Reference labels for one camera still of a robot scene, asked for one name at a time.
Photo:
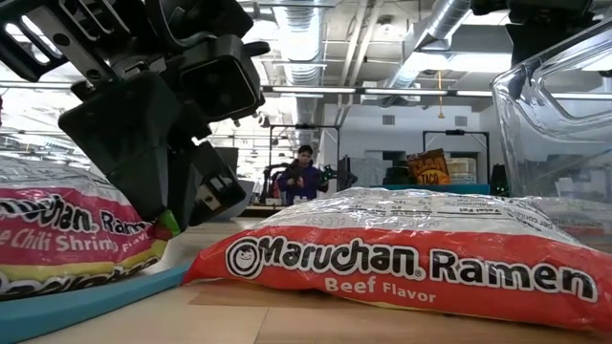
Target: exposed duct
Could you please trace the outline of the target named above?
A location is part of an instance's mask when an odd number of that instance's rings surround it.
[[[388,88],[408,88],[421,71],[414,70],[415,52],[447,51],[452,35],[470,14],[470,0],[437,0],[431,15],[410,25],[404,39],[404,65],[386,84]],[[396,97],[384,97],[379,105],[389,107]]]
[[[323,9],[315,7],[275,7],[276,23],[280,29],[281,54],[294,65],[285,65],[287,83],[294,86],[318,86],[322,70],[314,65],[321,59],[323,36]],[[294,124],[313,123],[317,98],[297,97]],[[298,145],[309,144],[311,135],[296,131]]]

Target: clear plastic bin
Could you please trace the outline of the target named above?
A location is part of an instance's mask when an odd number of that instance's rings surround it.
[[[612,204],[612,19],[492,83],[513,197]]]

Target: person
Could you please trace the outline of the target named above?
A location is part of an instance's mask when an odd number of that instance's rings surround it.
[[[278,188],[287,195],[287,205],[294,204],[295,196],[309,201],[317,197],[317,191],[327,192],[328,182],[320,182],[321,171],[313,166],[313,148],[303,145],[297,150],[297,159],[278,178]]]

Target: ceiling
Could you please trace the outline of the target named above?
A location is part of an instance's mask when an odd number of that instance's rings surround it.
[[[243,6],[252,4],[243,2]],[[366,11],[363,26],[370,20],[385,18],[386,24],[377,24],[367,51],[365,62],[361,64],[356,84],[362,85],[364,81],[375,81],[380,85],[392,77],[401,68],[404,62],[403,42],[405,34],[411,23],[416,23],[426,18],[431,10],[433,1],[414,0],[385,1],[380,9],[379,18],[371,18]],[[351,31],[354,30],[355,16],[358,12],[358,0],[341,0],[337,5],[324,14],[323,26],[323,51],[320,61],[324,68],[322,84],[325,86],[338,86],[342,66],[349,48]],[[482,32],[484,28],[497,27],[503,32],[501,26],[508,22],[508,14],[504,11],[491,13],[486,16],[470,15],[463,23],[461,34],[455,40],[457,48],[461,45],[471,44],[470,34],[478,29]],[[13,30],[14,37],[19,41],[27,41],[27,38]],[[287,61],[281,54],[281,45],[278,41],[279,31],[274,22],[258,20],[255,26],[244,38],[245,41],[265,40],[271,44],[272,51],[255,59],[255,67],[262,79],[262,84],[284,85],[286,84],[284,63]],[[510,44],[506,35],[501,35],[501,45]],[[591,90],[601,85],[601,78],[594,73],[568,72],[558,79],[550,82],[550,87],[559,91],[566,90]],[[438,72],[421,73],[416,83],[421,88],[443,88],[459,90],[488,90],[491,80],[497,73],[477,73],[444,70]],[[71,65],[66,64],[47,75],[41,82],[72,83],[82,79],[80,73]],[[0,148],[0,154],[26,156],[28,159],[49,160],[58,163],[69,163],[77,167],[86,167],[88,160],[82,152],[65,137],[57,128],[57,118],[63,111],[77,106],[80,101],[68,90],[42,90],[27,89],[25,84],[17,75],[12,73],[6,66],[0,64],[0,94],[4,99],[2,112],[3,126],[0,129],[4,148]],[[336,97],[325,97],[325,102],[336,103]],[[478,112],[486,108],[491,101],[482,98],[446,98],[445,106],[470,106],[470,113]],[[420,105],[424,108],[438,106],[437,97],[421,97],[412,105]],[[259,109],[259,118],[244,118],[240,126],[232,121],[213,123],[211,129],[213,135],[208,139],[220,146],[236,146],[240,149],[241,173],[247,176],[260,176],[261,170],[268,164],[268,142],[270,129],[267,125],[262,127],[262,119],[267,118],[271,124],[293,124],[292,112],[295,110],[295,98],[292,97],[269,97],[265,106]],[[360,128],[367,127],[368,119],[362,111],[349,123]],[[19,132],[27,131],[27,135],[19,135]],[[293,129],[282,131],[276,128],[274,138],[278,138],[278,145],[273,149],[273,163],[286,161],[295,149],[295,132]]]

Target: air duct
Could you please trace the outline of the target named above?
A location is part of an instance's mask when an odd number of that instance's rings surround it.
[[[292,86],[318,86],[322,70],[317,62],[321,59],[323,36],[323,9],[316,7],[275,7],[276,23],[280,30],[283,59],[294,63],[285,65],[287,83]],[[297,97],[293,115],[294,124],[313,123],[317,109],[317,98]],[[298,145],[309,144],[309,133],[296,131]]]
[[[431,15],[410,25],[404,39],[404,65],[387,82],[387,88],[408,88],[421,71],[413,66],[413,53],[419,51],[447,51],[452,35],[470,14],[470,0],[437,0]],[[389,107],[396,97],[384,97],[379,105]]]

